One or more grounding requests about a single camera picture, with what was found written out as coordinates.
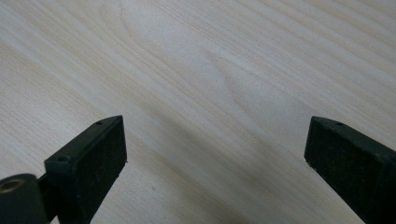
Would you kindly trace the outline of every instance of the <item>black plastic part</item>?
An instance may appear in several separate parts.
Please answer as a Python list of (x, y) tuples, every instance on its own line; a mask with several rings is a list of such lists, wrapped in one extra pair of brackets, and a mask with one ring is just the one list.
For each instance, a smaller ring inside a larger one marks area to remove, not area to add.
[(0, 223), (48, 223), (34, 175), (13, 175), (0, 181)]
[(57, 207), (61, 195), (59, 190), (49, 183), (47, 174), (42, 175), (38, 179), (38, 186), (40, 187), (41, 198), (46, 209), (47, 220), (52, 221), (58, 213)]
[(90, 223), (125, 162), (122, 116), (94, 123), (45, 160), (60, 222)]
[(305, 159), (365, 223), (396, 223), (396, 152), (343, 123), (313, 117)]

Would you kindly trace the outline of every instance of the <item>light wood table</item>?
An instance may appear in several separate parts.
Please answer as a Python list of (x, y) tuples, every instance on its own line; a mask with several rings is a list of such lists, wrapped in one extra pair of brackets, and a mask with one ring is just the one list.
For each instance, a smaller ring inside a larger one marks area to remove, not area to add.
[(92, 223), (362, 223), (306, 164), (309, 120), (396, 148), (393, 0), (4, 0), (0, 39), (0, 178), (124, 116)]

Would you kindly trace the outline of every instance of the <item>wood grain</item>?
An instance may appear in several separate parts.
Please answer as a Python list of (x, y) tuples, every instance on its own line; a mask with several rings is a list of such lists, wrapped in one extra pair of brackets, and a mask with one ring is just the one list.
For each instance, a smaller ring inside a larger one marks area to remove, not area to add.
[(304, 161), (311, 116), (396, 148), (392, 0), (1, 1), (0, 178), (124, 116), (92, 223), (362, 223)]

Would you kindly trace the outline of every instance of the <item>small hole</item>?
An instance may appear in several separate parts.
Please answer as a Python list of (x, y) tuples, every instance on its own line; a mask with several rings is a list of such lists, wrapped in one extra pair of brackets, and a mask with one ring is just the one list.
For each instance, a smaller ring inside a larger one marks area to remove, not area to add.
[(8, 182), (0, 185), (0, 194), (11, 192), (14, 189), (19, 188), (23, 184), (23, 179), (11, 179)]
[(69, 157), (66, 157), (66, 156), (62, 156), (62, 157), (60, 157), (60, 158), (58, 158), (58, 161), (69, 161)]

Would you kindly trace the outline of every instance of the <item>black rubber pad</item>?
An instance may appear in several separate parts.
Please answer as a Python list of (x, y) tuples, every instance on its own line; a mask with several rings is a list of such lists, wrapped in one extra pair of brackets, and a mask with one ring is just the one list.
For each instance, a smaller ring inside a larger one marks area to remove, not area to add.
[(61, 223), (90, 223), (126, 162), (122, 116), (100, 120), (45, 161)]
[(313, 117), (305, 159), (365, 223), (396, 223), (396, 152), (343, 123)]

